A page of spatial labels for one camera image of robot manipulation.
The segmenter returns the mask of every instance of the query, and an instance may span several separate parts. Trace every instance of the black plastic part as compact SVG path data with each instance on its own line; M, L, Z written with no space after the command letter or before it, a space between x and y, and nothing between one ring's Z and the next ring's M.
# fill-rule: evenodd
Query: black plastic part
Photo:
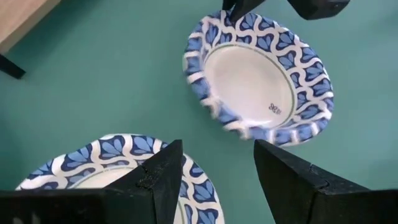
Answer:
M350 0L288 0L303 19L315 20L339 14Z
M0 223L172 224L181 177L176 140L103 189L0 191Z
M223 10L233 8L232 23L252 11L265 0L223 0ZM297 14L306 20L323 19L339 14L350 0L288 0Z
M369 190L266 141L254 160L276 224L398 223L398 190Z
M265 0L224 0L223 10L230 10L233 7L229 17L232 23L249 13L251 10L259 6Z
M5 56L0 54L0 71L16 78L20 79L25 74L25 71L19 68L12 61L8 60Z

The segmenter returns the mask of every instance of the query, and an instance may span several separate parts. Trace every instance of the white plate center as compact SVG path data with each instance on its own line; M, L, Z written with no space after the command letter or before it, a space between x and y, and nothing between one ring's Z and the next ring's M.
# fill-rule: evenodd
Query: white plate center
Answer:
M94 173L84 178L82 181L76 183L72 188L77 189L93 189L93 188L103 188L110 183L118 180L120 177L126 175L133 169L130 167L120 167L116 169L108 169L100 173ZM174 216L174 224L184 224L181 206L177 205Z
M212 94L245 122L271 128L289 118L292 85L268 57L240 45L225 45L209 54L204 69Z

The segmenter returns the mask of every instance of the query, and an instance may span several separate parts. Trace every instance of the green table surface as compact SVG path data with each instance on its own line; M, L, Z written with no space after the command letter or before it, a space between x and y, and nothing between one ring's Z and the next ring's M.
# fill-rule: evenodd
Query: green table surface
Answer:
M273 223L252 141L223 131L187 85L187 37L221 0L65 0L7 56L28 72L0 74L0 188L48 159L108 133L183 139L213 181L226 222ZM371 189L398 187L398 2L353 0L305 21L287 1L255 10L289 27L325 63L335 110L294 154Z

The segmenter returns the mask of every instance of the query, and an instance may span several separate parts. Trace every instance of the small logo print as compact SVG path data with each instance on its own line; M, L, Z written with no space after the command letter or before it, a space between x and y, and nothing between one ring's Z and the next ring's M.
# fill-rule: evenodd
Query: small logo print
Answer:
M273 103L271 103L271 105L268 107L268 109L272 110L272 112L274 112L274 114L279 115L282 111L275 106Z

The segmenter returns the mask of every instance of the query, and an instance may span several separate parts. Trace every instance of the paper bowl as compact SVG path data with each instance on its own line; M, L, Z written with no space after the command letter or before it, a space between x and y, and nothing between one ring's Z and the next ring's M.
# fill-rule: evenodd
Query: paper bowl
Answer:
M167 145L160 139L140 134L109 134L47 161L30 173L17 190L103 188ZM184 154L174 224L200 223L225 224L224 213L208 176Z
M323 131L333 90L322 61L276 21L229 11L204 17L188 38L183 70L203 106L243 139L276 146L306 142Z

